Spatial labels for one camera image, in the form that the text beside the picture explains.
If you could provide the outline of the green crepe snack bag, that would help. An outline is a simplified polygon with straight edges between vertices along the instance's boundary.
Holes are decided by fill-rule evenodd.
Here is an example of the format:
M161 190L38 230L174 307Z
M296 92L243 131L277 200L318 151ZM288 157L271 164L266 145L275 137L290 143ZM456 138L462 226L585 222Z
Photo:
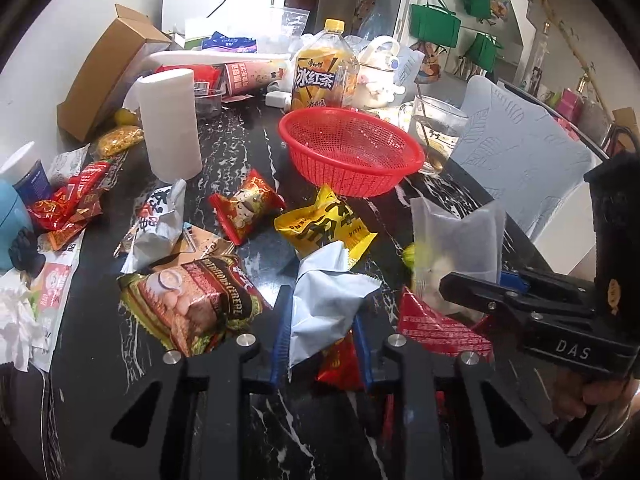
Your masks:
M207 256L118 278L120 302L168 350L199 356L243 333L268 302L238 256Z

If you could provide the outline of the red plastic basket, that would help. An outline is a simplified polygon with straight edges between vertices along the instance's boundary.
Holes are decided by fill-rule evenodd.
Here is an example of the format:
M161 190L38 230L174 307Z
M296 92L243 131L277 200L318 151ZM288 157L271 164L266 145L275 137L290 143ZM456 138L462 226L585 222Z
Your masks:
M302 177L348 197L383 195L425 162L423 148L404 130L347 108L293 110L280 119L278 133Z

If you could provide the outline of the pink white flat packet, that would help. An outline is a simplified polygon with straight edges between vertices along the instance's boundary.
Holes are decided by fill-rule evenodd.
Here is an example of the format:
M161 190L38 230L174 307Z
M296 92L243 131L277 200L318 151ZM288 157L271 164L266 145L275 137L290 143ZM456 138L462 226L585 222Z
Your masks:
M85 232L81 231L63 249L55 252L46 237L38 238L38 249L44 255L44 266L32 282L36 319L44 329L44 348L32 350L32 364L50 372L72 279L78 268Z

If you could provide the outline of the white paper towel roll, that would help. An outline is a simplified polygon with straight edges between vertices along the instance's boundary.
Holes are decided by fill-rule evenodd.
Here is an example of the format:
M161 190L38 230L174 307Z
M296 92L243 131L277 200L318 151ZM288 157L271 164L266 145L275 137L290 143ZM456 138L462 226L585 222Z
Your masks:
M193 70L174 68L141 77L131 88L150 167L162 182L190 180L203 169L193 76Z

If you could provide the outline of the white black snack packet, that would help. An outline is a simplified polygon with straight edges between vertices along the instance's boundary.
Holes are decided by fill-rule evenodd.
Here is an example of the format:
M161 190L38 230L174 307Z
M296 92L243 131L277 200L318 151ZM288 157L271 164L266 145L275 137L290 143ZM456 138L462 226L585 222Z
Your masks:
M116 255L126 255L121 274L139 272L170 255L183 230L184 196L186 181L182 179L149 195L116 249Z

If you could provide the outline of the blue white cup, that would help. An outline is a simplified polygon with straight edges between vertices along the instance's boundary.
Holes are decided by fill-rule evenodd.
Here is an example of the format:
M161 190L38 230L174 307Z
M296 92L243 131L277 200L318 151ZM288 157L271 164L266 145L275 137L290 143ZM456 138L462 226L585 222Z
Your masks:
M14 187L26 206L50 200L53 195L34 141L21 146L4 162L1 179Z

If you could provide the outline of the grey leaf pattern chair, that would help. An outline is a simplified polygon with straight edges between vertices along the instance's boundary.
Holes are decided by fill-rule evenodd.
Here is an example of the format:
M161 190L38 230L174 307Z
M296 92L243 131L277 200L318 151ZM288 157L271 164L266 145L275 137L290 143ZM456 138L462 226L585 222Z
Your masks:
M469 117L451 159L503 206L551 269L569 274L596 244L584 175L597 157L541 106L482 76L466 84Z

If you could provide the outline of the clear bag white candy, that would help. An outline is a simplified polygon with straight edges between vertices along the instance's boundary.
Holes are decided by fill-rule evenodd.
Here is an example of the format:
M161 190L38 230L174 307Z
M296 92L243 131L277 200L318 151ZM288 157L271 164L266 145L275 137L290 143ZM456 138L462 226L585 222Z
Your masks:
M414 198L410 206L414 239L413 292L441 314L479 321L483 317L480 312L442 298L439 283L451 272L491 283L499 281L506 212L495 200L463 218L426 198Z

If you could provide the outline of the white tissue paper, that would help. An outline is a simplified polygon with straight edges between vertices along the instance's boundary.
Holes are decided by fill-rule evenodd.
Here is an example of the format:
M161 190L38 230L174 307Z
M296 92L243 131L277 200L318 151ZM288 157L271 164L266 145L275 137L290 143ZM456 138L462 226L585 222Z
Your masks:
M35 297L17 270L1 275L1 363L28 371L34 351L46 350L46 329L37 320Z

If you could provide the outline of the dark red snack bag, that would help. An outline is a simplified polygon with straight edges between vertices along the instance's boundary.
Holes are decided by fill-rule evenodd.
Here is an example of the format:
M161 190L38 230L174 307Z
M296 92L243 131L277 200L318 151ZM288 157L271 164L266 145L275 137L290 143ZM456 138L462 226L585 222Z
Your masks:
M397 331L441 356L456 358L469 351L487 362L494 359L494 350L488 339L433 310L408 287L404 287L400 295Z

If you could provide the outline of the brown biscuit packet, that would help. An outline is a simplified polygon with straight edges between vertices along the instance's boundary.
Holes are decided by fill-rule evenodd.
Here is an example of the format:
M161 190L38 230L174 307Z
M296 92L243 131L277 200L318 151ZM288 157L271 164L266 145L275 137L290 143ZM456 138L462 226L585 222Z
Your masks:
M116 246L113 256L118 258L129 255L134 245L142 241L143 268L166 268L172 264L179 264L200 260L207 256L228 256L234 252L234 244L219 235L198 228L189 222L183 222L181 231L174 226L142 226L137 222Z

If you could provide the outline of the yellow snack packet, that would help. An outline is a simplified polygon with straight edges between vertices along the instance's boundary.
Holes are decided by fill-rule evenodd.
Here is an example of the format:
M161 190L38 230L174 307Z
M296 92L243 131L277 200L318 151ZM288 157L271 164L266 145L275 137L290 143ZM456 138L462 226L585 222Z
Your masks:
M273 225L292 245L299 259L339 240L347 249L349 269L378 236L327 184L322 185L312 205L281 214Z

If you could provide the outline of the silver white peanut snack bag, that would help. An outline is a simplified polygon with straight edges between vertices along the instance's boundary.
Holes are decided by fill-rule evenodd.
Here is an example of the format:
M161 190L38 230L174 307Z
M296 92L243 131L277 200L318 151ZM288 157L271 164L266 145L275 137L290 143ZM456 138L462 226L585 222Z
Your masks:
M294 368L344 338L367 296L381 281L349 270L348 250L337 240L300 260L293 289L288 367Z

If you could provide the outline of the small red orange packet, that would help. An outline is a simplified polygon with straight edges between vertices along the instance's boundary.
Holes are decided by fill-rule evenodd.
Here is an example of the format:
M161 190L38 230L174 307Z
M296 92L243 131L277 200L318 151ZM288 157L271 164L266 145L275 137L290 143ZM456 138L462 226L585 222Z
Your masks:
M323 351L316 381L343 391L363 389L352 331Z

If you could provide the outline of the red cartoon snack packet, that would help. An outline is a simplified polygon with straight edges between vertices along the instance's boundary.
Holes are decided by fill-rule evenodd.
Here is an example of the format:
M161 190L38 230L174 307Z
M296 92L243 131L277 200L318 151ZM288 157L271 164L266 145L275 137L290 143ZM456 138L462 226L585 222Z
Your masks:
M255 169L231 197L214 193L208 198L224 234L240 246L267 214L282 211L284 199Z

